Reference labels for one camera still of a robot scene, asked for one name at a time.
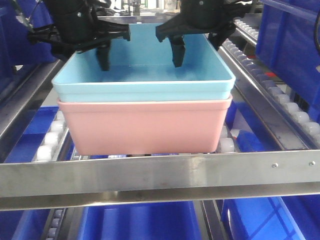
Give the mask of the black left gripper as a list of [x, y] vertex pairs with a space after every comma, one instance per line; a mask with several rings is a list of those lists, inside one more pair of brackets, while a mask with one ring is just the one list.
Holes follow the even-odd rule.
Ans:
[[109, 71], [111, 41], [131, 39], [127, 24], [98, 19], [97, 9], [110, 8], [110, 0], [45, 0], [43, 3], [53, 23], [33, 28], [27, 39], [32, 44], [50, 44], [51, 53], [59, 59], [69, 58], [76, 51], [96, 49], [101, 70]]

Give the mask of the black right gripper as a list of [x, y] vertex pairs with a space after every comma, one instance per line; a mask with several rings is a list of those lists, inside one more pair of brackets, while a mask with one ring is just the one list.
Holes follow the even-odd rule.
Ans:
[[184, 35], [208, 34], [217, 50], [235, 32], [234, 18], [244, 17], [250, 5], [239, 0], [182, 0], [180, 13], [155, 28], [159, 42], [168, 38], [175, 68], [182, 66], [185, 56]]

